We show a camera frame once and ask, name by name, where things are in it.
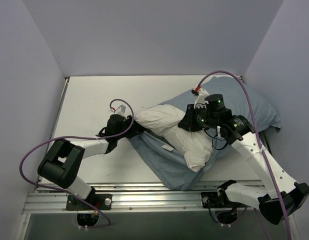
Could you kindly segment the white pillow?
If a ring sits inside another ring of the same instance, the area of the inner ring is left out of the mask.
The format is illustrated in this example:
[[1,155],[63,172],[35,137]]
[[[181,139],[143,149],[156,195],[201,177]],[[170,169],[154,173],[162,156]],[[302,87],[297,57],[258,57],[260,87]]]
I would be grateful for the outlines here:
[[185,112],[170,104],[159,104],[134,115],[134,120],[153,134],[163,137],[184,157],[187,167],[199,172],[213,153],[212,139],[203,130],[186,131],[178,127]]

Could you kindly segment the blue pillowcase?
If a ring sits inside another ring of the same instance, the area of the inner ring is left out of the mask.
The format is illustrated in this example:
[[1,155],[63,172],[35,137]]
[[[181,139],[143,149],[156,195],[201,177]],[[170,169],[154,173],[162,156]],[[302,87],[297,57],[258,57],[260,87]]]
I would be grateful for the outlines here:
[[233,149],[216,128],[248,120],[259,131],[280,130],[279,112],[262,95],[230,77],[204,83],[193,100],[188,92],[140,110],[135,122],[144,132],[130,143],[161,182],[171,190],[192,189],[214,163]]

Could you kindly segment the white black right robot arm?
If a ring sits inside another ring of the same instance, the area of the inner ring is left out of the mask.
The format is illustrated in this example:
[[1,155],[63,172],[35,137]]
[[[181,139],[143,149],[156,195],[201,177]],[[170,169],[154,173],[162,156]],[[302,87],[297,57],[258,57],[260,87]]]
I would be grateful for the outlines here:
[[221,206],[240,203],[258,209],[271,224],[278,225],[285,216],[298,210],[309,196],[309,186],[297,182],[258,142],[258,133],[242,115],[225,107],[222,94],[195,93],[178,126],[188,132],[216,130],[217,137],[236,150],[262,181],[265,189],[228,180],[217,188],[216,200]]

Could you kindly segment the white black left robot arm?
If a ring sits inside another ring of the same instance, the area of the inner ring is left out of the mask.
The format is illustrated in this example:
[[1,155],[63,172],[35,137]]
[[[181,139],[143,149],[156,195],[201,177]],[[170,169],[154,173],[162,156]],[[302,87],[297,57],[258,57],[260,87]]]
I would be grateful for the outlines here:
[[96,200],[93,188],[78,177],[82,160],[108,154],[117,147],[119,140],[131,139],[144,131],[145,128],[134,121],[131,115],[124,117],[113,114],[95,138],[81,141],[65,138],[55,140],[39,164],[37,173],[77,196],[77,204],[89,210]]

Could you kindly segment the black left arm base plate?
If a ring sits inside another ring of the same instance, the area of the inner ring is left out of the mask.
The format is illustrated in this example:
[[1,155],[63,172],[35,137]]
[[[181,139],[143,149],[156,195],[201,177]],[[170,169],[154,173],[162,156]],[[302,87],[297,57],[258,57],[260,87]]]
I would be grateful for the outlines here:
[[[109,193],[90,193],[85,201],[99,210],[110,210],[112,208],[112,194]],[[67,196],[65,209],[67,211],[86,211],[92,208],[80,200],[76,199],[74,195]]]

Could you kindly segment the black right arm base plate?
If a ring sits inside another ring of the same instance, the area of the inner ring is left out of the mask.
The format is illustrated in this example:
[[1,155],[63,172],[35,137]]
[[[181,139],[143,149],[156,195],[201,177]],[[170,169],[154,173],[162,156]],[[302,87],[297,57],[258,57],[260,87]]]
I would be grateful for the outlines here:
[[201,204],[204,209],[232,209],[244,208],[245,205],[237,202],[224,201],[216,191],[204,191],[200,193]]

